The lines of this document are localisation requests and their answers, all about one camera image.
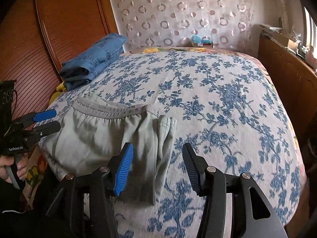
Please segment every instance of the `elastic waistband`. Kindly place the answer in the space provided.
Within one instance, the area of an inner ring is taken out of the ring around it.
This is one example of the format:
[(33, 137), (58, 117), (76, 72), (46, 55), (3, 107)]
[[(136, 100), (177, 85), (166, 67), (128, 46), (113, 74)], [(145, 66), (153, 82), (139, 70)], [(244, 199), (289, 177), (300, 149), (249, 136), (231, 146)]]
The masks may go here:
[(77, 99), (72, 103), (72, 107), (86, 115), (104, 119), (117, 119), (146, 112), (154, 114), (153, 105), (136, 105), (127, 107), (125, 105), (117, 104), (111, 101), (104, 102), (106, 105), (100, 105), (95, 101), (78, 96)]

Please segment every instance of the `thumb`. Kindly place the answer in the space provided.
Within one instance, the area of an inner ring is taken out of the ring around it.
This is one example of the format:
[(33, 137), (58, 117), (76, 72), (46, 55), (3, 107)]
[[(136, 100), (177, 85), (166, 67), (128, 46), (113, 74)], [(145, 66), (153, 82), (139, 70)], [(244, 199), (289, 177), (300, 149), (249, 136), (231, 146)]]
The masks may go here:
[(14, 163), (14, 157), (12, 156), (0, 156), (0, 167), (10, 166)]

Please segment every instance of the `floral bedsheet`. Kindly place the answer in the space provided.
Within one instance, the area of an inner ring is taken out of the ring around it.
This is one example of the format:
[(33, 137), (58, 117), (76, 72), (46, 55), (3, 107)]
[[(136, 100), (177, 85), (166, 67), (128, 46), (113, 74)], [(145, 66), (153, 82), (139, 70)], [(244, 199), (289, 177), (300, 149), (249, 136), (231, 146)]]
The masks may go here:
[[(114, 201), (120, 237), (196, 236), (204, 198), (191, 189), (181, 155), (186, 142), (224, 173), (250, 173), (281, 222), (288, 223), (301, 189), (296, 138), (256, 59), (229, 52), (144, 52), (119, 58), (91, 84), (61, 94), (49, 107), (58, 120), (79, 94), (92, 91), (126, 105), (154, 104), (157, 114), (177, 119), (161, 200), (155, 206)], [(44, 142), (39, 142), (40, 149)], [(67, 173), (58, 167), (58, 158), (42, 152), (62, 179)], [(230, 237), (230, 196), (227, 204), (224, 237)]]

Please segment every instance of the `black device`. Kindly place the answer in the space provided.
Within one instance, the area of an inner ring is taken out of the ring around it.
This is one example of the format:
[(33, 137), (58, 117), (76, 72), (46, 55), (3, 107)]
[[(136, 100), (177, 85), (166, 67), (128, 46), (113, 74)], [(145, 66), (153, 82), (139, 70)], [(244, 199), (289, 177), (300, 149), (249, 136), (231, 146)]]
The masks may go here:
[(223, 236), (226, 193), (232, 193), (232, 238), (287, 238), (270, 202), (248, 173), (232, 176), (208, 166), (189, 143), (183, 145), (182, 154), (193, 190), (207, 196), (197, 238)]
[[(110, 196), (117, 197), (123, 191), (133, 159), (133, 146), (125, 143), (119, 155), (111, 158), (107, 166), (101, 166), (92, 174), (79, 176), (69, 173), (55, 191), (46, 216), (64, 221), (76, 237), (119, 238)], [(85, 224), (84, 194), (89, 194), (89, 225)]]
[(22, 154), (31, 151), (32, 147), (40, 141), (41, 137), (58, 132), (61, 126), (59, 122), (53, 121), (37, 126), (32, 130), (25, 130), (36, 122), (55, 117), (55, 110), (48, 110), (41, 113), (32, 112), (12, 120), (11, 104), (15, 92), (15, 82), (15, 80), (0, 82), (0, 115), (2, 115), (3, 119), (3, 124), (0, 126), (0, 155), (14, 156), (14, 164), (10, 167), (6, 167), (6, 170), (13, 186), (22, 190), (25, 186), (25, 182), (20, 180), (16, 174), (16, 164), (21, 160)]

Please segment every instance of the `yellow cloth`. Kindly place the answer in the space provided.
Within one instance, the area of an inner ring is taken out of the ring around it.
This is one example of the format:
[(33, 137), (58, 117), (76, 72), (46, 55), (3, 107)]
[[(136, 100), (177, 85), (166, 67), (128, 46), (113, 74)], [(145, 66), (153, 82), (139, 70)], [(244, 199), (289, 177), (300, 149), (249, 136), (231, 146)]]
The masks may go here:
[(49, 101), (49, 105), (53, 103), (53, 101), (64, 91), (66, 90), (65, 86), (64, 86), (64, 82), (62, 82), (61, 84), (59, 84), (56, 87), (56, 92), (51, 96), (50, 101)]

